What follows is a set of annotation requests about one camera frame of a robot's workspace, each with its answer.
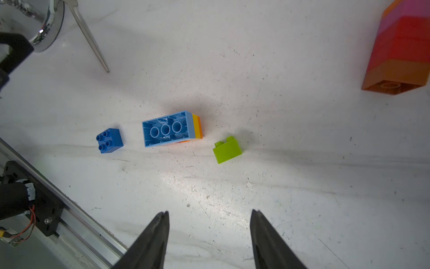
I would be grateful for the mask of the small red lego brick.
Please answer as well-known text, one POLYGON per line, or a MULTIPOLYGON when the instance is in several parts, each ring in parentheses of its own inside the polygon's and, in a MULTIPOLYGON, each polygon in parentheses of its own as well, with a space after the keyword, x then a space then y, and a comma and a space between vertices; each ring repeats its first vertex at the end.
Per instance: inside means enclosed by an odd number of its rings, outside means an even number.
POLYGON ((430 40, 406 37, 377 37, 367 70, 369 71, 389 59, 429 63, 430 40))

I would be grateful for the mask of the brown lego brick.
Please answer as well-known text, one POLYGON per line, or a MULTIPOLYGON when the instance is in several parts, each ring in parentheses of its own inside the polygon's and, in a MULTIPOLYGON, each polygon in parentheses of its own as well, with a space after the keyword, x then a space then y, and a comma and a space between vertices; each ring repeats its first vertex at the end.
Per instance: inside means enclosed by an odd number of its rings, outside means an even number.
POLYGON ((389 59, 366 72, 362 90, 398 95, 427 84, 430 64, 389 59))

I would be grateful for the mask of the magenta lego brick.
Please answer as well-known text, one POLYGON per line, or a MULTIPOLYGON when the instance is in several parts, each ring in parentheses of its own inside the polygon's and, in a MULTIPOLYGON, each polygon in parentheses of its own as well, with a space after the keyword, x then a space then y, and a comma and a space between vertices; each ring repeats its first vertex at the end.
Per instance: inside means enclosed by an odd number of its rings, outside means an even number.
POLYGON ((384 31, 396 20, 404 16, 411 17, 429 17, 430 1, 429 0, 404 0, 395 9, 392 10, 385 18, 381 18, 378 32, 384 31))

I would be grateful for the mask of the long red lego brick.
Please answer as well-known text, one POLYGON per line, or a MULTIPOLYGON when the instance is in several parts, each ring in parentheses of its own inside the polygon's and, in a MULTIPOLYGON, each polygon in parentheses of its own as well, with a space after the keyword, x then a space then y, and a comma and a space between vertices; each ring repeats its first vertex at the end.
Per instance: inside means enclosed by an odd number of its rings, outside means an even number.
POLYGON ((375 46, 381 47, 394 38, 429 40, 430 18, 404 16, 394 22, 382 22, 377 32, 375 46))

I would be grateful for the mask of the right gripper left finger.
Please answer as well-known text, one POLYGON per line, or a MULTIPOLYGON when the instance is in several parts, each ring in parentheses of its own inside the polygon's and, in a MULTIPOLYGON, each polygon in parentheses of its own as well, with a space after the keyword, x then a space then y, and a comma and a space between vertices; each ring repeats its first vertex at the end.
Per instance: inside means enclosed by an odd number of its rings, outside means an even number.
POLYGON ((169 213, 158 213, 112 269, 162 269, 169 230, 169 213))

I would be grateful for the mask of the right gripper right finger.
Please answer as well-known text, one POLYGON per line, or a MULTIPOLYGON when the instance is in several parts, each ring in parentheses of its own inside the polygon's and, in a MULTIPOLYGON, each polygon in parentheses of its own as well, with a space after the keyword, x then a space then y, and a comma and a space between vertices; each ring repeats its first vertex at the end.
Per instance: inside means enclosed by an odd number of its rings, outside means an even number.
POLYGON ((257 269, 306 269, 261 211, 252 211, 250 233, 257 269))

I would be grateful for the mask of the orange lego brick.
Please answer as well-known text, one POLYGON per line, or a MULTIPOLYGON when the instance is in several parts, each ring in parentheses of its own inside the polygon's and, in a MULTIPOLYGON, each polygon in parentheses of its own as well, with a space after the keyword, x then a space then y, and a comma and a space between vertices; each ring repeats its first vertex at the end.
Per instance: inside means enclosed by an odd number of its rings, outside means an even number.
POLYGON ((399 5, 403 0, 395 0, 394 2, 392 2, 383 12, 382 14, 382 19, 385 18, 389 13, 392 12, 393 9, 396 8, 397 5, 399 5))
POLYGON ((200 117, 193 113, 186 112, 185 117, 180 118, 172 124, 173 131, 178 128, 180 128, 180 131, 175 133, 175 142, 183 143, 203 138, 200 117))

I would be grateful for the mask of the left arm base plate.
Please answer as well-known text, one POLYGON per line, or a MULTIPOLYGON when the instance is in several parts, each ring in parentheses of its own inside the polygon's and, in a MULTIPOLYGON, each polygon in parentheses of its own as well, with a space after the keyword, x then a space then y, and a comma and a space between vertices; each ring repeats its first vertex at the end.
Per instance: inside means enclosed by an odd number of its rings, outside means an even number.
POLYGON ((30 204, 25 212, 33 210, 30 214, 33 215, 35 226, 45 236, 54 235, 65 206, 62 200, 16 161, 5 164, 1 184, 6 183, 23 183, 27 187, 30 204))

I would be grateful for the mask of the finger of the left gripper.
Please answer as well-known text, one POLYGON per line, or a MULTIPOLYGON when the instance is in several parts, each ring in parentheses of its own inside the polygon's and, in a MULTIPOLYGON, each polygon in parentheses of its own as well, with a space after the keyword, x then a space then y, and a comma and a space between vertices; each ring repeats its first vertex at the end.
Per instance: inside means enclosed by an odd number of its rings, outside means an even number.
POLYGON ((22 35, 1 32, 1 44, 10 47, 9 54, 1 61, 1 89, 9 82, 9 75, 34 51, 31 43, 22 35))

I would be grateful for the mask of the light blue lego brick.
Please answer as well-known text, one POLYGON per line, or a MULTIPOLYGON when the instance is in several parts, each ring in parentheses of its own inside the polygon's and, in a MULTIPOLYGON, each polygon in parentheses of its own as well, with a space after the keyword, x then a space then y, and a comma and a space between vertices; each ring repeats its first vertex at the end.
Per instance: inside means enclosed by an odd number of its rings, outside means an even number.
POLYGON ((142 122, 145 147, 150 148, 179 143, 175 142, 175 133, 179 132, 180 128, 173 131, 172 124, 180 118, 185 117, 186 112, 188 111, 142 122))

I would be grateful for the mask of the lime green lego brick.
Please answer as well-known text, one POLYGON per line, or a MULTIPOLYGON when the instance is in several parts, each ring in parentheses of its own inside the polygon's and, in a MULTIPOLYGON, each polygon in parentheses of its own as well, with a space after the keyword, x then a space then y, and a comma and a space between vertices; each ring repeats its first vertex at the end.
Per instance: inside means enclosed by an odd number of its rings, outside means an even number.
POLYGON ((239 146, 237 139, 234 136, 230 136, 226 141, 218 141, 215 143, 213 153, 218 164, 224 163, 235 157, 240 156, 243 151, 239 146))

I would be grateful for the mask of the dark blue lego brick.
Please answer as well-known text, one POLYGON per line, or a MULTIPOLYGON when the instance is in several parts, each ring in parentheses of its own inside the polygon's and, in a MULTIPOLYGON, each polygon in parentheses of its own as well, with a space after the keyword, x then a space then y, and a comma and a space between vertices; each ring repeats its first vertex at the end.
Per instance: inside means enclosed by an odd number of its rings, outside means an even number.
POLYGON ((120 130, 109 128, 96 136, 101 154, 107 154, 116 151, 124 146, 120 130))

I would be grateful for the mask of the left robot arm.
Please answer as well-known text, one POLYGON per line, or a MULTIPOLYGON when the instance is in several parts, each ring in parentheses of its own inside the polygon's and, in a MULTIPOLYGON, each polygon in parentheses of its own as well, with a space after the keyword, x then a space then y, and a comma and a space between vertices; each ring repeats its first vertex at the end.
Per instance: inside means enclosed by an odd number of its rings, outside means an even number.
MULTIPOLYGON (((21 34, 1 32, 1 44, 9 52, 1 59, 1 87, 10 80, 9 75, 32 54, 34 47, 21 34)), ((13 217, 29 208, 27 187, 23 183, 1 184, 1 219, 13 217)))

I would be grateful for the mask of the yellow lego brick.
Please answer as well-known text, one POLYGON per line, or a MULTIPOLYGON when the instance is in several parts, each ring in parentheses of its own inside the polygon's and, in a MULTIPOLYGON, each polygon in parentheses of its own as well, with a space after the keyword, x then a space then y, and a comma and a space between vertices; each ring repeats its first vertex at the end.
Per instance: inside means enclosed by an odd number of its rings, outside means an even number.
POLYGON ((197 140, 202 139, 202 128, 201 128, 200 118, 195 114, 192 114, 192 116, 193 116, 193 126, 194 126, 195 139, 197 139, 197 140))

